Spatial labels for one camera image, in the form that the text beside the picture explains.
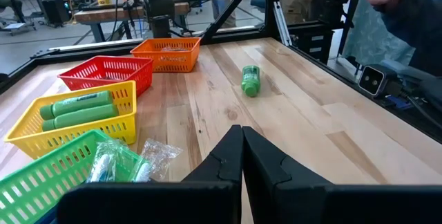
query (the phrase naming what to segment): clear plastic bag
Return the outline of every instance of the clear plastic bag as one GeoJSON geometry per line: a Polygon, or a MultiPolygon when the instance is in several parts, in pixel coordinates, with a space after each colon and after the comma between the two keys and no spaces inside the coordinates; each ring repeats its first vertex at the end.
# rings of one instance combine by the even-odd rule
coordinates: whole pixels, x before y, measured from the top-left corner
{"type": "Polygon", "coordinates": [[[189,51],[185,48],[172,48],[170,46],[164,47],[161,49],[162,52],[177,52],[177,51],[189,51]]]}
{"type": "Polygon", "coordinates": [[[90,168],[87,183],[110,183],[116,181],[117,163],[124,159],[121,156],[122,149],[128,149],[127,145],[119,140],[107,140],[97,143],[97,153],[90,168]]]}
{"type": "Polygon", "coordinates": [[[172,159],[181,152],[182,149],[178,147],[148,139],[144,143],[140,159],[129,176],[130,181],[134,183],[148,182],[151,178],[163,180],[172,159]]]}

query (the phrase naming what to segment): wooden board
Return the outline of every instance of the wooden board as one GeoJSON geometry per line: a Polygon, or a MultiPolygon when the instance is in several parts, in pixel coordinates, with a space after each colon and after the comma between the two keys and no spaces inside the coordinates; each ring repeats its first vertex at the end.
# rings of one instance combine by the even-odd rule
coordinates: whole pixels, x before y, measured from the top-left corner
{"type": "MultiPolygon", "coordinates": [[[[56,75],[75,64],[41,66],[0,95],[1,140],[33,99],[68,90],[56,75]]],[[[333,183],[442,183],[442,145],[274,39],[202,46],[192,73],[154,74],[137,102],[131,149],[141,152],[152,138],[184,150],[167,180],[183,179],[232,124],[241,124],[333,183]],[[246,65],[262,69],[256,98],[240,88],[246,65]]],[[[0,145],[0,178],[31,161],[0,145]]],[[[243,223],[251,223],[243,197],[243,223]]]]}
{"type": "MultiPolygon", "coordinates": [[[[189,12],[189,4],[188,3],[176,3],[175,4],[175,14],[184,15],[189,12]]],[[[139,19],[144,17],[144,9],[143,7],[137,7],[136,9],[131,10],[131,16],[134,19],[139,19]]],[[[90,24],[90,23],[98,23],[98,22],[108,22],[115,20],[115,9],[107,9],[107,10],[89,10],[89,11],[81,11],[74,15],[75,20],[80,24],[90,24]]],[[[127,20],[129,19],[129,13],[127,10],[118,8],[117,10],[117,18],[119,20],[127,20]]]]}

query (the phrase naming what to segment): concrete floor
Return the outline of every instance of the concrete floor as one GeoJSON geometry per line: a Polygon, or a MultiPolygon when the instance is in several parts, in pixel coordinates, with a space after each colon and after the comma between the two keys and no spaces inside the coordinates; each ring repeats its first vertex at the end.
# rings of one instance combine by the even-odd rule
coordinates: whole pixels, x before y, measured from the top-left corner
{"type": "MultiPolygon", "coordinates": [[[[32,12],[39,11],[39,6],[35,0],[21,1],[23,2],[22,9],[25,16],[30,15],[32,12]]],[[[235,12],[236,25],[238,27],[256,26],[262,24],[265,20],[265,14],[251,6],[250,0],[243,0],[235,12]]],[[[3,18],[13,18],[13,16],[14,12],[10,8],[0,13],[0,17],[3,18]]],[[[39,20],[44,19],[34,20],[37,30],[23,32],[15,36],[11,36],[8,32],[0,32],[0,73],[9,74],[13,72],[29,61],[29,57],[39,50],[77,44],[91,44],[95,42],[89,26],[66,24],[63,28],[51,28],[46,25],[40,25],[38,23],[39,20]]],[[[186,18],[188,29],[194,31],[206,30],[213,21],[211,2],[204,3],[201,8],[193,8],[186,18]]],[[[102,24],[102,29],[105,35],[111,34],[113,23],[102,24]]],[[[135,29],[138,37],[141,32],[144,33],[144,36],[151,36],[150,30],[148,30],[148,24],[145,22],[142,22],[142,31],[140,31],[140,24],[135,22],[135,29]]],[[[135,30],[133,29],[132,36],[135,38],[135,30]]],[[[337,57],[337,49],[341,36],[341,30],[335,32],[331,45],[331,58],[337,57]]],[[[352,73],[347,72],[345,67],[337,63],[336,59],[331,59],[329,66],[346,76],[352,75],[352,73]]]]}

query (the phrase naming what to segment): green bottle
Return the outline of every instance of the green bottle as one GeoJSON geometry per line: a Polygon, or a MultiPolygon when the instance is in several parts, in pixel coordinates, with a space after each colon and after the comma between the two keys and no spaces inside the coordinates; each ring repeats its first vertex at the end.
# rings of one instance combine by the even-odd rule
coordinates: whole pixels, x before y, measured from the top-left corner
{"type": "Polygon", "coordinates": [[[48,106],[43,106],[40,108],[40,116],[43,120],[51,120],[66,113],[112,103],[113,97],[110,91],[91,93],[89,95],[73,97],[48,106]]]}
{"type": "Polygon", "coordinates": [[[107,104],[105,106],[96,106],[89,109],[78,110],[73,113],[63,114],[53,120],[45,120],[43,121],[41,128],[43,131],[52,131],[54,129],[71,127],[77,124],[84,124],[117,116],[117,107],[114,104],[107,104]]]}
{"type": "Polygon", "coordinates": [[[242,69],[241,88],[249,97],[255,97],[260,91],[260,68],[257,66],[245,66],[242,69]]]}

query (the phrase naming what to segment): wooden table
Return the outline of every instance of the wooden table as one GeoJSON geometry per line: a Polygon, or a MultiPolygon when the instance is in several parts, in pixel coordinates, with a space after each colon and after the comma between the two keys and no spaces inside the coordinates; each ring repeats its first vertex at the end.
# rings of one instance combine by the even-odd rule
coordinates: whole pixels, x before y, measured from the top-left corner
{"type": "MultiPolygon", "coordinates": [[[[67,91],[56,75],[78,63],[40,66],[0,95],[2,139],[36,97],[67,91]]],[[[192,73],[154,74],[137,102],[131,149],[141,152],[153,138],[184,150],[167,180],[182,180],[241,124],[333,183],[442,184],[442,145],[274,39],[202,46],[192,73]],[[240,88],[241,69],[251,64],[262,69],[256,98],[240,88]]],[[[0,178],[30,161],[2,144],[0,178]]],[[[251,223],[247,198],[243,205],[251,223]]]]}
{"type": "MultiPolygon", "coordinates": [[[[186,22],[183,17],[189,13],[189,4],[188,3],[176,3],[175,4],[175,15],[176,20],[182,25],[185,26],[186,22]]],[[[133,19],[143,19],[144,18],[144,9],[143,7],[137,7],[131,10],[131,16],[133,19]]],[[[115,21],[115,9],[107,9],[107,10],[89,10],[89,11],[80,11],[74,15],[75,20],[80,24],[87,24],[90,26],[95,38],[95,42],[103,42],[106,41],[104,39],[104,34],[100,23],[106,22],[114,22],[115,21]]],[[[127,21],[130,20],[129,13],[127,10],[122,8],[117,9],[117,19],[118,21],[123,21],[123,25],[128,34],[128,39],[131,39],[130,29],[127,21]]]]}

